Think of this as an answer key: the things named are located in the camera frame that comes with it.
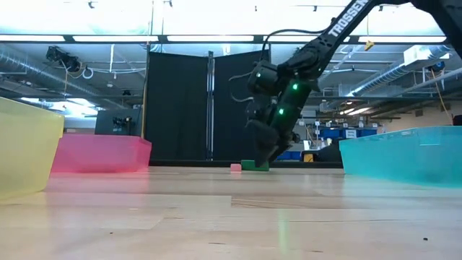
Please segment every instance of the green block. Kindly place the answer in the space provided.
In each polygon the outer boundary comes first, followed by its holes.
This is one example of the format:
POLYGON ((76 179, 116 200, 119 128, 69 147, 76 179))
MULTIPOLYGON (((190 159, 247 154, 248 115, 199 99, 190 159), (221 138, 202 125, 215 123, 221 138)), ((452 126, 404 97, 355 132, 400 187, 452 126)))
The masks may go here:
POLYGON ((256 167, 254 160, 241 160, 240 165, 243 170, 269 171, 268 162, 265 162, 261 167, 256 167))

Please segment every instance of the wooden floor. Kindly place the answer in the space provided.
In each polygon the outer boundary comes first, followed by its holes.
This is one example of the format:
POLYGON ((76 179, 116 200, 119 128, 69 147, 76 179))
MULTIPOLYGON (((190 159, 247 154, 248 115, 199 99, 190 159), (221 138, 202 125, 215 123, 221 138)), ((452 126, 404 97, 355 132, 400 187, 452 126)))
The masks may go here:
POLYGON ((460 260, 462 191, 340 170, 53 175, 0 201, 0 259, 460 260))

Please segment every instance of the black robotic arm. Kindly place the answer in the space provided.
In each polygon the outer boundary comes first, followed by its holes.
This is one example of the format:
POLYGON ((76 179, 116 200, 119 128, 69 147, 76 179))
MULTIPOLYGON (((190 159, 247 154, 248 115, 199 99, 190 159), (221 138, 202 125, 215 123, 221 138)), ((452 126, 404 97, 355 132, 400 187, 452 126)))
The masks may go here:
POLYGON ((304 45, 280 65, 259 61, 248 80, 253 94, 277 97, 266 107, 248 113, 257 149, 256 165, 272 162, 290 147, 292 133, 302 108, 312 90, 319 91, 318 78, 329 64, 336 49, 358 24, 381 4, 405 4, 429 12, 462 56, 461 0, 353 0, 315 40, 304 45))

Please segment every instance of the teal plastic bin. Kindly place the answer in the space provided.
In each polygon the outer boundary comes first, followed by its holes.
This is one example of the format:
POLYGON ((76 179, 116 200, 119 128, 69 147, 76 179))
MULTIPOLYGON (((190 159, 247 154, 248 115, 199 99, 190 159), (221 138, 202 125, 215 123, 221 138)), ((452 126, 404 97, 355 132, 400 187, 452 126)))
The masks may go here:
POLYGON ((346 174, 462 187, 462 126, 434 126, 340 141, 346 174))

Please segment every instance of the pink plastic bin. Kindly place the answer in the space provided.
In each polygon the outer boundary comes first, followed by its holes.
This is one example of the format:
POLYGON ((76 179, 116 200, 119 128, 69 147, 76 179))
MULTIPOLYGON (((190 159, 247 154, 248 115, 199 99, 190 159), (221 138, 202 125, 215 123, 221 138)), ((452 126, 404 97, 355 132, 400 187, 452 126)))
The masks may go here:
POLYGON ((52 173, 127 173, 147 171, 151 143, 139 136, 64 134, 52 173))

